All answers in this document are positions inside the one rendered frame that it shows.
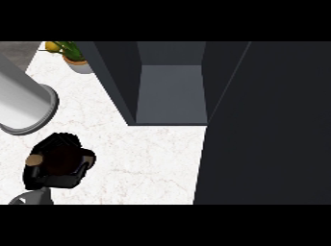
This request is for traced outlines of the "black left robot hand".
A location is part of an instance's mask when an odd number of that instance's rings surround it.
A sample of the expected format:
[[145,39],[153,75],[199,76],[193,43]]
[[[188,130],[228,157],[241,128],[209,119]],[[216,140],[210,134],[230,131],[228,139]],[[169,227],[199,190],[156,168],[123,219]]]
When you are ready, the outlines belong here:
[[[58,146],[74,146],[82,148],[79,138],[68,133],[52,133],[43,140],[37,142],[30,150],[30,154],[34,154],[39,150],[51,150]],[[86,171],[92,165],[86,162],[79,165],[74,173],[68,175],[48,175],[40,167],[23,167],[21,181],[27,190],[36,190],[42,187],[54,188],[73,188],[82,178],[85,177]]]

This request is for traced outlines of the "dark wine bottle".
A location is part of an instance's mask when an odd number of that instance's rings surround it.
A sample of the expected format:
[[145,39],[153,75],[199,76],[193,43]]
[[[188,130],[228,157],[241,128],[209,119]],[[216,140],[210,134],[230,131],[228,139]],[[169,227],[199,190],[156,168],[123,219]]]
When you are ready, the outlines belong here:
[[74,146],[58,146],[39,150],[24,160],[27,167],[40,167],[48,175],[68,175],[76,172],[82,163],[92,165],[94,152]]

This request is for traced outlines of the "dark grey cabinet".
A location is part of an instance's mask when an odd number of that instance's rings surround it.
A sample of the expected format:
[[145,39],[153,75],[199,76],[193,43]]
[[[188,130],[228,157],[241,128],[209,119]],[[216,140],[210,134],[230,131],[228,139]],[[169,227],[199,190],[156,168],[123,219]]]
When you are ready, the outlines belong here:
[[203,126],[246,41],[79,41],[92,73],[131,126]]

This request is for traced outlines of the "dark grey cabinet door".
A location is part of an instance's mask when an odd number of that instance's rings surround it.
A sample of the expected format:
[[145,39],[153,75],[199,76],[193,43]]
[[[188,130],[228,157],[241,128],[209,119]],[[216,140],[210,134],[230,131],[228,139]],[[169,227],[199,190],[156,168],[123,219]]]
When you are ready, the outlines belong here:
[[331,41],[247,45],[204,129],[194,203],[331,205]]

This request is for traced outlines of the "white cylindrical appliance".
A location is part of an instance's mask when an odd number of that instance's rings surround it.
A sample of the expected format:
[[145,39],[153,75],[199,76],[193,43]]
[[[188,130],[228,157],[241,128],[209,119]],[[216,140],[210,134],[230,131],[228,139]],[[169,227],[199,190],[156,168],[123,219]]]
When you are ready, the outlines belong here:
[[0,53],[0,128],[11,135],[29,135],[52,119],[58,98],[52,88],[37,84]]

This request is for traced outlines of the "potted plant with yellow flower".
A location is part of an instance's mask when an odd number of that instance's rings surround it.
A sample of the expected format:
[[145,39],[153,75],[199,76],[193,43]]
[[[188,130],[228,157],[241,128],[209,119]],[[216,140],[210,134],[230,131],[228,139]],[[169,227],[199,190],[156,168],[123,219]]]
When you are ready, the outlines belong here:
[[60,54],[68,68],[79,74],[91,74],[91,67],[73,41],[46,41],[45,51]]

